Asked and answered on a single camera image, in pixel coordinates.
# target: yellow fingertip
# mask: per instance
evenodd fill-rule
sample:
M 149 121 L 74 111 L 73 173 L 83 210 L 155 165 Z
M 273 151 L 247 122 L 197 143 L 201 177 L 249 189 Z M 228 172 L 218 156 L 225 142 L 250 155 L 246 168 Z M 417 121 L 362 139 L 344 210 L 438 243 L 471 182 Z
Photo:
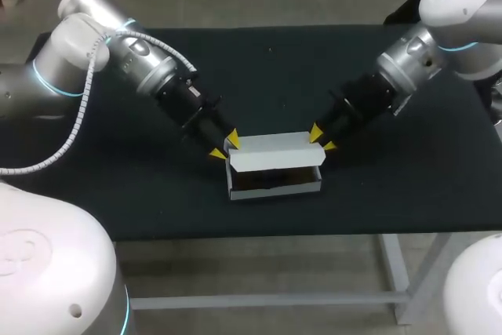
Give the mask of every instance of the yellow fingertip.
M 337 149 L 337 146 L 332 141 L 330 141 L 327 145 L 323 147 L 323 149 L 325 151 L 329 151 L 331 149 Z
M 240 149 L 241 143 L 238 141 L 237 129 L 234 129 L 234 131 L 232 131 L 230 135 L 227 136 L 227 139 L 232 143 L 234 147 Z
M 213 157 L 217 157 L 217 158 L 221 158 L 222 160 L 226 160 L 227 158 L 225 157 L 225 155 L 223 153 L 221 153 L 221 151 L 218 149 L 218 148 L 214 148 L 211 153 L 209 153 L 209 156 L 213 156 Z
M 321 135 L 323 134 L 322 130 L 318 128 L 317 124 L 314 123 L 311 129 L 310 142 L 314 143 Z

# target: white cable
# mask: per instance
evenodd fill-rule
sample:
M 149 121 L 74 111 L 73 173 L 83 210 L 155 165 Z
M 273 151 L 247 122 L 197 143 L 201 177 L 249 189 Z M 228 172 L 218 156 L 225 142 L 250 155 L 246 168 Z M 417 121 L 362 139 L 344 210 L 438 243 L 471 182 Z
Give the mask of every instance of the white cable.
M 188 61 L 187 58 L 185 58 L 183 55 L 178 53 L 175 49 L 173 49 L 171 46 L 165 44 L 164 42 L 151 37 L 150 35 L 145 35 L 143 33 L 138 33 L 135 31 L 116 31 L 112 37 L 120 37 L 120 36 L 127 36 L 127 37 L 133 37 L 133 38 L 138 38 L 138 39 L 143 39 L 144 41 L 150 42 L 152 45 L 158 46 L 159 48 L 165 50 L 166 52 L 170 53 L 174 57 L 176 57 L 181 63 L 183 63 L 187 69 L 190 72 L 196 72 L 197 69 L 194 67 L 192 63 Z M 91 50 L 90 53 L 90 58 L 89 58 L 89 68 L 87 69 L 87 76 L 85 77 L 85 86 L 84 86 L 84 92 L 82 94 L 82 99 L 80 101 L 80 107 L 78 108 L 78 113 L 77 113 L 77 118 L 75 119 L 75 123 L 73 125 L 73 128 L 70 131 L 70 135 L 64 142 L 63 146 L 61 146 L 60 149 L 58 149 L 52 156 L 49 158 L 45 159 L 44 161 L 28 166 L 26 168 L 0 168 L 0 177 L 1 176 L 19 176 L 22 174 L 28 174 L 28 173 L 33 173 L 37 172 L 39 170 L 42 170 L 46 168 L 47 166 L 51 166 L 54 162 L 59 160 L 63 155 L 68 152 L 70 149 L 71 145 L 74 143 L 75 138 L 78 135 L 78 131 L 80 130 L 80 126 L 82 125 L 82 121 L 84 119 L 85 115 L 85 110 L 87 108 L 87 103 L 89 101 L 89 95 L 91 93 L 91 87 L 93 85 L 93 77 L 94 77 L 94 67 L 96 66 L 96 57 L 97 57 L 97 50 L 100 46 L 101 43 L 104 43 L 110 36 L 109 35 L 101 35 L 96 42 L 93 45 L 93 49 Z

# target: floor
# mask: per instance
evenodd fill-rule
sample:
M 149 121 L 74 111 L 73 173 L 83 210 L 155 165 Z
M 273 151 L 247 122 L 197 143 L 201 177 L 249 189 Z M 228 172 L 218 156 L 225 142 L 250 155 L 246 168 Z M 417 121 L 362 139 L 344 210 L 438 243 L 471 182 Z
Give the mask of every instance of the floor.
M 0 13 L 0 62 L 23 62 L 54 28 L 60 0 L 24 0 Z M 116 0 L 146 27 L 380 24 L 405 0 Z M 484 234 L 469 234 L 473 242 Z M 403 235 L 411 273 L 432 235 Z M 118 245 L 134 297 L 388 288 L 375 236 L 128 242 Z M 399 327 L 390 308 L 242 308 L 136 314 L 140 335 L 447 333 L 440 296 L 423 321 Z

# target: metal table frame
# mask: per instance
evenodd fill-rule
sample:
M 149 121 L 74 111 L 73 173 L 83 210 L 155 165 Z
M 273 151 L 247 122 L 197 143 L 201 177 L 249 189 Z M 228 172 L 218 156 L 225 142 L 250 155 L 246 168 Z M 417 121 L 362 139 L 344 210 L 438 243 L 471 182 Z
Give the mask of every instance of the metal table frame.
M 466 247 L 462 233 L 439 233 L 410 281 L 398 235 L 379 235 L 392 291 L 374 293 L 282 293 L 228 296 L 132 298 L 134 310 L 244 308 L 293 305 L 393 304 L 399 325 L 415 323 L 443 284 L 453 260 Z

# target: table top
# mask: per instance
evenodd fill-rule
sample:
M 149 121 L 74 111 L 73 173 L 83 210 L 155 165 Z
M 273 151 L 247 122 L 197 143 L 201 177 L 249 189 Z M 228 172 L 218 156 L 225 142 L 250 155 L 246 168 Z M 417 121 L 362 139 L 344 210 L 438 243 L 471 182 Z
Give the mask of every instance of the table top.
M 241 136 L 304 131 L 328 89 L 368 71 L 407 27 L 153 30 L 223 96 Z M 35 46 L 40 48 L 46 36 Z M 0 125 L 2 165 L 38 162 L 63 121 Z M 481 231 L 502 228 L 502 147 L 471 85 L 443 72 L 397 118 L 383 115 L 322 166 L 322 191 L 230 202 L 225 167 L 176 129 L 150 98 L 110 71 L 96 76 L 74 147 L 27 191 L 81 206 L 112 239 Z

